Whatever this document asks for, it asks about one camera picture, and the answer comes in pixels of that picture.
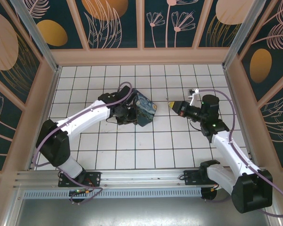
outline orange circle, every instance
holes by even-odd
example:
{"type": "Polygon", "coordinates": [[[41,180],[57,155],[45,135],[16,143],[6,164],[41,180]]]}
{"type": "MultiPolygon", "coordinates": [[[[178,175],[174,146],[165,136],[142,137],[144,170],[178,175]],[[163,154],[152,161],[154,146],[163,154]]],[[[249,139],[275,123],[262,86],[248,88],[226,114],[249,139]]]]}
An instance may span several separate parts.
{"type": "Polygon", "coordinates": [[[250,77],[255,83],[263,82],[272,67],[272,56],[263,48],[258,49],[250,60],[250,77]]]}
{"type": "Polygon", "coordinates": [[[115,9],[119,17],[124,15],[128,9],[128,0],[82,0],[85,9],[91,16],[98,20],[107,21],[114,19],[114,17],[108,18],[109,9],[106,2],[109,4],[112,13],[115,9]]]}

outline black bracket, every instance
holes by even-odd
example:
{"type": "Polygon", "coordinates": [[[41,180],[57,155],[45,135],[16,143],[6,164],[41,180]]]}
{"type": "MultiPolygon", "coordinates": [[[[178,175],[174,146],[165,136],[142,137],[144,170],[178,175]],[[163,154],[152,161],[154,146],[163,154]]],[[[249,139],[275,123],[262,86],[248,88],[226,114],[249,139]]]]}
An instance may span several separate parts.
{"type": "MultiPolygon", "coordinates": [[[[85,174],[84,181],[82,182],[82,184],[86,186],[93,185],[94,187],[99,187],[100,176],[101,176],[101,172],[87,172],[85,174]]],[[[78,185],[70,181],[63,173],[60,173],[58,180],[58,187],[78,187],[78,185]]]]}
{"type": "Polygon", "coordinates": [[[215,185],[216,182],[205,179],[201,176],[199,170],[185,170],[183,172],[185,185],[215,185]]]}
{"type": "Polygon", "coordinates": [[[215,185],[216,182],[208,178],[207,168],[211,165],[220,164],[217,160],[204,161],[198,170],[185,170],[181,176],[185,185],[215,185]]]}

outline metal pole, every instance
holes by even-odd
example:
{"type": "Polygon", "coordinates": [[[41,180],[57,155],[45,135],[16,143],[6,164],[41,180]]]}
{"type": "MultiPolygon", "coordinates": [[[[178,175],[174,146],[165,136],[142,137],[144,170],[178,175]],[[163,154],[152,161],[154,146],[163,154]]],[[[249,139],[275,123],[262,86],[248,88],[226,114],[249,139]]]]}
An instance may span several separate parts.
{"type": "Polygon", "coordinates": [[[18,13],[19,17],[21,18],[22,22],[24,23],[25,27],[29,31],[30,35],[32,36],[33,40],[39,47],[40,51],[42,52],[43,56],[47,60],[50,67],[56,71],[58,68],[58,64],[55,61],[51,51],[44,41],[39,29],[37,28],[33,18],[30,16],[24,1],[19,0],[10,0],[11,4],[15,8],[16,12],[18,13]]]}
{"type": "Polygon", "coordinates": [[[255,0],[253,5],[250,8],[249,13],[245,17],[244,22],[242,23],[239,31],[237,32],[229,51],[223,61],[224,69],[226,70],[234,60],[235,56],[244,40],[248,36],[253,24],[256,22],[257,17],[259,16],[261,10],[265,5],[266,0],[255,0]]]}

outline grid line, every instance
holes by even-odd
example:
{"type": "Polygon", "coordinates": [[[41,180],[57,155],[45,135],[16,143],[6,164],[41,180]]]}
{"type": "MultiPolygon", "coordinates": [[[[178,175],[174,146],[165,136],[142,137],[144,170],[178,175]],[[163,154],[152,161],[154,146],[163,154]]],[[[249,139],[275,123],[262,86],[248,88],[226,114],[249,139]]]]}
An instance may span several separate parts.
{"type": "MultiPolygon", "coordinates": [[[[182,77],[181,77],[181,70],[180,70],[180,67],[179,67],[179,73],[180,73],[181,86],[183,87],[183,80],[182,80],[182,77]]],[[[186,120],[187,120],[188,130],[189,130],[189,138],[190,138],[190,143],[191,143],[191,152],[192,152],[192,157],[193,157],[193,164],[194,164],[194,167],[195,167],[195,159],[194,159],[194,153],[193,153],[193,146],[192,146],[190,125],[189,125],[189,120],[188,120],[188,119],[186,119],[186,120]]]]}
{"type": "MultiPolygon", "coordinates": [[[[149,67],[150,70],[150,93],[151,93],[151,101],[152,101],[152,75],[151,75],[151,68],[149,67]]],[[[153,135],[153,153],[154,153],[154,168],[156,168],[156,158],[155,158],[155,138],[154,138],[154,122],[152,122],[152,135],[153,135]]]]}
{"type": "Polygon", "coordinates": [[[101,125],[101,122],[99,123],[98,144],[97,144],[97,147],[96,147],[95,166],[94,166],[95,169],[97,168],[97,161],[98,161],[99,140],[100,140],[100,125],[101,125]]]}
{"type": "MultiPolygon", "coordinates": [[[[166,82],[166,97],[167,97],[167,100],[169,102],[168,84],[167,84],[167,82],[166,82]]],[[[171,123],[171,116],[170,115],[169,115],[169,120],[170,120],[170,130],[171,130],[171,140],[172,140],[172,149],[173,149],[174,168],[176,168],[176,165],[175,165],[175,153],[174,153],[174,143],[173,143],[173,133],[172,133],[172,123],[171,123]]]]}
{"type": "MultiPolygon", "coordinates": [[[[182,122],[183,123],[182,125],[184,127],[183,127],[183,129],[181,129],[179,126],[176,126],[176,124],[173,124],[173,126],[172,126],[171,121],[167,122],[167,120],[163,120],[162,118],[160,119],[159,117],[168,117],[168,119],[171,120],[171,115],[173,117],[174,114],[170,112],[169,107],[167,106],[169,98],[172,98],[172,97],[178,98],[179,93],[177,93],[177,92],[180,92],[183,95],[183,97],[180,97],[180,99],[183,98],[183,100],[185,100],[186,99],[185,96],[187,94],[185,94],[184,91],[186,89],[189,89],[189,88],[194,88],[194,87],[199,88],[199,83],[198,83],[199,79],[201,79],[201,81],[203,81],[202,84],[204,84],[204,85],[209,84],[210,82],[212,83],[211,85],[207,85],[209,87],[201,87],[201,89],[216,89],[216,88],[225,88],[225,87],[221,86],[222,83],[219,82],[219,80],[218,80],[219,77],[215,77],[215,78],[213,77],[213,75],[211,74],[211,70],[209,70],[209,72],[210,72],[209,75],[206,75],[206,77],[202,77],[204,75],[196,75],[195,67],[193,66],[193,69],[192,69],[192,67],[190,67],[189,70],[191,72],[194,71],[194,75],[182,75],[183,72],[182,72],[180,66],[179,65],[176,65],[176,66],[178,66],[179,74],[168,75],[168,76],[180,76],[180,81],[179,81],[178,77],[172,78],[170,80],[167,79],[167,76],[166,76],[166,69],[167,68],[166,68],[165,65],[163,65],[163,67],[161,67],[161,72],[162,72],[162,74],[165,73],[165,75],[153,76],[151,74],[150,67],[145,67],[145,68],[142,68],[141,70],[138,71],[138,73],[142,75],[142,76],[138,76],[139,78],[141,78],[140,83],[138,83],[138,84],[141,87],[143,87],[143,88],[138,88],[138,90],[142,94],[144,94],[147,98],[149,98],[151,100],[153,100],[153,98],[155,100],[156,99],[160,100],[160,101],[154,101],[154,103],[157,106],[159,106],[159,108],[160,108],[159,115],[156,115],[154,117],[154,121],[157,120],[158,122],[156,122],[156,123],[152,122],[152,125],[149,125],[150,129],[147,129],[147,128],[146,129],[140,129],[140,128],[138,128],[138,125],[136,125],[136,126],[134,126],[134,129],[132,127],[129,127],[129,130],[126,129],[126,128],[123,130],[123,129],[120,129],[120,127],[118,125],[117,126],[110,125],[110,123],[105,123],[104,121],[101,121],[99,123],[99,126],[98,126],[97,129],[95,128],[95,129],[90,129],[87,132],[82,132],[80,134],[78,140],[75,139],[76,142],[77,142],[76,145],[78,145],[77,150],[75,150],[78,153],[77,156],[76,156],[76,159],[80,160],[80,161],[83,160],[82,158],[78,158],[79,154],[83,154],[84,156],[87,156],[87,158],[90,158],[88,156],[95,156],[95,158],[96,158],[95,160],[94,160],[94,157],[92,157],[92,163],[93,164],[95,163],[95,166],[94,166],[93,169],[97,169],[97,168],[100,168],[100,169],[119,169],[119,168],[123,168],[123,166],[124,166],[124,168],[127,169],[128,165],[127,165],[126,162],[123,163],[123,161],[120,161],[120,159],[118,159],[118,161],[117,161],[117,153],[121,153],[121,151],[131,150],[131,152],[130,152],[131,154],[129,155],[131,157],[130,158],[130,168],[131,169],[136,169],[137,166],[139,167],[139,169],[156,169],[157,166],[161,167],[162,165],[166,165],[168,168],[169,167],[177,168],[176,165],[182,166],[182,164],[185,164],[184,160],[183,160],[184,156],[182,156],[182,154],[183,153],[186,153],[186,154],[190,153],[189,151],[187,151],[187,149],[190,149],[190,148],[181,148],[181,147],[184,147],[184,146],[174,144],[174,142],[175,142],[175,140],[173,140],[174,130],[176,132],[189,133],[190,141],[186,140],[186,139],[188,139],[188,137],[186,137],[186,138],[180,138],[180,139],[176,138],[176,142],[179,142],[179,141],[182,140],[182,141],[185,141],[185,143],[187,143],[188,146],[190,146],[190,144],[191,144],[191,151],[192,151],[191,157],[193,157],[194,166],[196,166],[195,163],[197,163],[197,164],[200,163],[200,158],[203,154],[206,156],[206,158],[208,160],[210,158],[212,158],[213,157],[213,151],[212,151],[212,146],[210,144],[205,145],[205,146],[208,146],[208,147],[193,148],[194,146],[202,146],[202,145],[198,144],[197,140],[192,139],[191,133],[196,132],[196,131],[194,131],[194,130],[192,130],[192,128],[190,128],[189,121],[187,119],[186,119],[186,121],[182,122]],[[160,88],[154,89],[152,87],[152,85],[155,83],[155,81],[152,81],[152,79],[151,79],[153,77],[156,78],[155,81],[165,82],[166,83],[165,87],[162,87],[161,85],[158,84],[157,86],[160,87],[160,88]],[[218,87],[215,87],[215,84],[214,84],[213,81],[215,81],[216,84],[220,84],[220,85],[218,85],[218,87]],[[165,126],[166,123],[170,123],[170,127],[166,127],[165,126]],[[114,149],[114,144],[113,144],[112,147],[101,146],[100,134],[105,134],[105,133],[110,134],[109,136],[111,136],[113,138],[113,140],[111,140],[111,141],[115,142],[115,146],[116,146],[115,149],[114,149]],[[128,133],[128,135],[130,135],[132,137],[132,139],[135,139],[134,146],[133,146],[132,142],[131,142],[131,146],[129,146],[129,144],[127,145],[127,143],[125,141],[123,141],[122,137],[126,137],[126,135],[121,136],[121,134],[123,134],[123,133],[128,133]],[[138,146],[137,141],[136,141],[137,137],[139,138],[139,142],[147,143],[147,140],[143,140],[143,135],[141,133],[147,133],[147,137],[150,136],[150,137],[153,138],[153,147],[152,147],[152,145],[149,145],[149,144],[142,144],[142,145],[144,145],[144,147],[140,146],[140,144],[138,146]],[[159,134],[159,133],[166,133],[166,136],[168,137],[168,142],[169,142],[168,144],[164,145],[164,142],[165,142],[164,136],[162,134],[159,134]],[[93,135],[90,135],[90,137],[94,137],[94,139],[97,137],[98,140],[97,140],[97,142],[94,143],[94,145],[93,145],[94,147],[88,146],[88,142],[87,142],[87,146],[85,146],[85,148],[84,148],[85,150],[80,150],[80,146],[83,145],[83,144],[85,145],[84,139],[86,139],[86,137],[87,138],[89,137],[89,135],[87,135],[87,134],[93,134],[93,135]],[[101,155],[99,153],[100,147],[102,149],[105,149],[105,150],[100,150],[101,152],[102,151],[104,151],[104,152],[110,151],[110,153],[105,153],[104,155],[101,155]],[[206,150],[210,149],[210,152],[211,152],[210,156],[211,157],[209,157],[208,150],[203,152],[202,151],[203,149],[206,149],[206,150]],[[133,166],[133,162],[132,162],[133,161],[133,158],[132,158],[133,152],[132,151],[134,151],[134,166],[133,166]],[[103,161],[106,162],[106,159],[103,159],[103,156],[108,156],[107,161],[109,163],[102,165],[103,161]],[[144,164],[144,162],[147,162],[147,161],[151,161],[151,163],[150,163],[150,165],[144,165],[145,166],[144,167],[143,164],[144,164]]],[[[134,81],[132,81],[132,85],[133,85],[134,88],[137,86],[137,81],[136,81],[137,66],[136,65],[134,66],[134,73],[133,73],[133,70],[132,70],[132,74],[129,74],[128,76],[124,76],[124,78],[121,78],[121,67],[119,67],[119,70],[120,70],[119,73],[120,74],[117,75],[117,76],[106,76],[106,73],[107,73],[107,67],[106,66],[105,66],[105,69],[104,69],[104,67],[101,68],[101,73],[104,73],[103,76],[98,76],[99,74],[94,74],[94,73],[92,74],[92,67],[91,67],[90,73],[89,73],[89,80],[88,80],[88,88],[87,89],[85,88],[85,85],[87,83],[87,79],[86,79],[86,83],[83,83],[81,81],[81,83],[78,83],[76,85],[74,84],[76,78],[86,78],[86,77],[81,77],[79,74],[78,74],[79,77],[76,77],[76,73],[79,70],[80,70],[79,67],[76,67],[75,70],[74,70],[74,67],[73,67],[72,70],[66,71],[67,77],[65,77],[65,78],[63,77],[62,79],[61,79],[61,77],[59,77],[59,82],[58,82],[57,86],[59,84],[61,84],[60,85],[61,88],[69,88],[70,86],[72,86],[72,89],[56,89],[54,99],[57,98],[57,97],[58,98],[63,97],[64,93],[65,94],[67,93],[68,96],[70,94],[70,99],[69,99],[68,102],[65,102],[65,103],[55,103],[53,101],[53,104],[51,105],[50,114],[49,114],[51,116],[54,113],[54,115],[53,115],[54,117],[50,117],[51,119],[53,119],[53,121],[57,121],[59,119],[65,118],[64,116],[62,116],[62,117],[60,117],[60,116],[64,115],[66,110],[67,110],[67,115],[70,113],[70,110],[71,110],[71,109],[69,109],[70,103],[71,104],[78,104],[78,103],[82,103],[84,101],[83,103],[85,103],[85,107],[86,107],[87,104],[93,102],[94,101],[93,99],[90,99],[90,98],[88,99],[88,93],[89,93],[89,96],[92,97],[92,98],[94,98],[94,95],[97,95],[97,94],[100,95],[100,93],[104,93],[104,91],[110,93],[110,92],[112,92],[112,90],[114,90],[115,85],[117,85],[116,84],[117,81],[118,81],[118,83],[120,83],[120,81],[127,81],[127,80],[134,79],[134,81]],[[81,102],[81,100],[78,98],[79,96],[76,95],[76,93],[84,92],[84,90],[86,90],[87,93],[86,93],[85,100],[82,100],[82,102],[81,102]],[[70,101],[72,96],[77,97],[77,99],[75,99],[75,98],[73,99],[75,102],[70,101]],[[62,110],[59,110],[60,107],[64,107],[65,111],[63,112],[62,110]]],[[[185,74],[192,74],[192,73],[188,72],[187,70],[185,70],[184,73],[185,74]]],[[[223,105],[222,111],[225,112],[225,114],[220,114],[221,117],[223,117],[225,115],[232,115],[231,113],[229,113],[230,112],[229,108],[225,104],[223,105]]],[[[243,138],[241,137],[241,133],[238,132],[237,136],[239,137],[239,139],[236,139],[236,142],[241,142],[239,147],[240,148],[245,147],[245,144],[243,144],[243,142],[242,142],[243,138]]]]}
{"type": "MultiPolygon", "coordinates": [[[[119,79],[118,79],[118,87],[121,83],[121,66],[119,67],[119,79]]],[[[115,142],[115,165],[114,165],[114,169],[117,169],[117,137],[116,137],[116,142],[115,142]]]]}

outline metal frame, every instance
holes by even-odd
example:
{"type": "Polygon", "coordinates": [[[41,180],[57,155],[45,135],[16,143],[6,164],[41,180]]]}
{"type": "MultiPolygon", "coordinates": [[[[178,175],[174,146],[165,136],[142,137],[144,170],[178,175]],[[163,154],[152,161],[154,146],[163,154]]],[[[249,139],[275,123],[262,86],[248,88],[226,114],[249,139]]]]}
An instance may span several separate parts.
{"type": "Polygon", "coordinates": [[[249,137],[248,133],[245,132],[245,127],[246,127],[245,121],[241,117],[241,115],[242,115],[241,108],[238,105],[237,95],[236,95],[235,91],[232,89],[232,81],[231,81],[230,77],[228,76],[228,73],[225,69],[224,69],[224,73],[225,73],[225,79],[226,79],[227,84],[230,84],[228,86],[228,89],[230,90],[230,94],[232,96],[232,102],[233,102],[233,105],[235,107],[235,114],[237,115],[243,138],[246,138],[244,140],[245,145],[246,145],[246,149],[250,151],[250,156],[251,156],[251,160],[253,161],[253,163],[258,165],[258,161],[256,159],[256,156],[254,155],[254,152],[253,152],[253,150],[254,150],[253,146],[251,145],[251,142],[250,142],[250,137],[249,137]]]}
{"type": "Polygon", "coordinates": [[[39,29],[37,28],[37,25],[35,24],[33,18],[30,16],[26,5],[24,4],[24,1],[10,0],[10,3],[15,8],[26,29],[29,31],[30,35],[39,47],[40,51],[42,52],[50,67],[53,70],[56,70],[58,68],[58,64],[54,59],[53,55],[51,54],[51,51],[47,43],[43,39],[39,29]]]}
{"type": "MultiPolygon", "coordinates": [[[[179,188],[186,187],[184,181],[179,180],[184,170],[188,169],[145,169],[145,170],[101,170],[100,186],[104,189],[131,189],[131,188],[179,188]]],[[[58,171],[20,171],[14,183],[15,190],[69,190],[58,187],[58,171]]],[[[212,185],[189,186],[211,187],[212,185]]]]}
{"type": "MultiPolygon", "coordinates": [[[[60,77],[61,71],[62,71],[62,67],[58,67],[55,70],[55,72],[52,76],[50,89],[49,89],[49,92],[48,92],[48,94],[45,98],[45,106],[43,107],[41,118],[40,118],[39,123],[38,123],[39,126],[38,126],[37,131],[36,131],[34,138],[33,138],[33,144],[35,144],[37,142],[38,134],[39,134],[39,131],[41,130],[42,124],[48,118],[48,112],[51,109],[51,102],[52,102],[54,95],[55,95],[55,91],[56,91],[56,87],[57,87],[57,84],[58,84],[58,79],[60,77]]],[[[30,156],[27,159],[27,163],[25,165],[25,169],[27,169],[27,170],[29,170],[31,165],[32,165],[32,159],[33,159],[34,151],[35,151],[35,146],[32,145],[31,150],[30,150],[30,156]]]]}
{"type": "Polygon", "coordinates": [[[251,28],[256,22],[257,17],[259,16],[261,10],[264,7],[265,2],[266,0],[255,0],[253,5],[251,6],[249,13],[246,15],[245,20],[239,28],[230,46],[230,49],[228,50],[227,55],[224,59],[223,63],[225,69],[227,69],[231,65],[232,61],[236,57],[239,48],[243,44],[244,40],[247,38],[251,28]]]}

